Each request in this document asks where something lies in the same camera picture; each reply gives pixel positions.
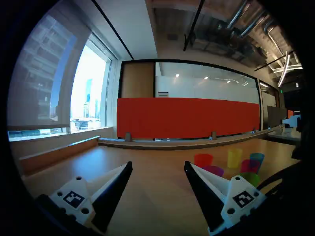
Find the blue cup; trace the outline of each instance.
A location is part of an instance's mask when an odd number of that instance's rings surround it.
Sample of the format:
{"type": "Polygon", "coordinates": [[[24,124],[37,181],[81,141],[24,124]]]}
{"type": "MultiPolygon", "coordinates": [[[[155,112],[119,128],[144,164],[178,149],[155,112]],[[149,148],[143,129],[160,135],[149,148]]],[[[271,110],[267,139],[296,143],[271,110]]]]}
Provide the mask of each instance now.
{"type": "Polygon", "coordinates": [[[262,153],[252,153],[252,154],[249,155],[249,159],[250,160],[257,160],[257,161],[259,161],[259,167],[258,167],[257,173],[260,170],[260,167],[261,167],[261,164],[263,163],[264,157],[265,157],[265,155],[262,154],[262,153]]]}

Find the yellow cup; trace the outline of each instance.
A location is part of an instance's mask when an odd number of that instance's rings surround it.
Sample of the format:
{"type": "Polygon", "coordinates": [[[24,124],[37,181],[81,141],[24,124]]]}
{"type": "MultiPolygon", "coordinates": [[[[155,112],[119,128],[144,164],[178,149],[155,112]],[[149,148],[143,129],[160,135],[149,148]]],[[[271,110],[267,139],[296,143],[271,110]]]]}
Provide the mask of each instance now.
{"type": "Polygon", "coordinates": [[[228,168],[237,168],[242,159],[243,150],[233,148],[228,150],[228,168]]]}

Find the window blind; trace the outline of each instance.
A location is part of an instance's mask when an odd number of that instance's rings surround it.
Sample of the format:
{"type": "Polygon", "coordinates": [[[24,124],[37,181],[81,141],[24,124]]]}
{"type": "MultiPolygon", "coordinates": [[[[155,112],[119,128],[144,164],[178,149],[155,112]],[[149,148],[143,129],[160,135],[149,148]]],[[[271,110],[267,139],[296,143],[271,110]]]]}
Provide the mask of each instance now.
{"type": "Polygon", "coordinates": [[[9,131],[70,126],[74,75],[90,34],[65,1],[40,20],[25,42],[11,78],[9,131]]]}

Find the red cup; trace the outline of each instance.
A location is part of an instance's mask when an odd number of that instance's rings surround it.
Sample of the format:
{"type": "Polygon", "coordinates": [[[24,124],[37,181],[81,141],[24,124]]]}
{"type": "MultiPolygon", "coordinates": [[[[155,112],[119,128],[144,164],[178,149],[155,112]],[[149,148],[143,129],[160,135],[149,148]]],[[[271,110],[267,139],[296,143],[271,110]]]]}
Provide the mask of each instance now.
{"type": "Polygon", "coordinates": [[[194,164],[199,167],[210,166],[212,164],[213,156],[206,153],[200,153],[194,156],[194,164]]]}
{"type": "Polygon", "coordinates": [[[218,166],[204,166],[202,167],[204,170],[211,172],[217,176],[222,177],[224,170],[218,166]]]}
{"type": "Polygon", "coordinates": [[[246,159],[242,161],[241,173],[252,172],[257,173],[259,170],[260,162],[258,160],[246,159]]]}

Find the glass partition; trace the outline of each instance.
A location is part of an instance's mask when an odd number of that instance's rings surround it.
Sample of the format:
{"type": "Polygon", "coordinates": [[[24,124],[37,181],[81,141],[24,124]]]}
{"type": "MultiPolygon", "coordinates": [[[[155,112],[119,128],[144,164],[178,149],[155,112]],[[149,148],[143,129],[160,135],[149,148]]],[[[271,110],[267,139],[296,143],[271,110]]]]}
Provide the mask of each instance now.
{"type": "Polygon", "coordinates": [[[170,62],[156,64],[156,97],[227,100],[260,106],[257,83],[253,78],[211,66],[170,62]]]}

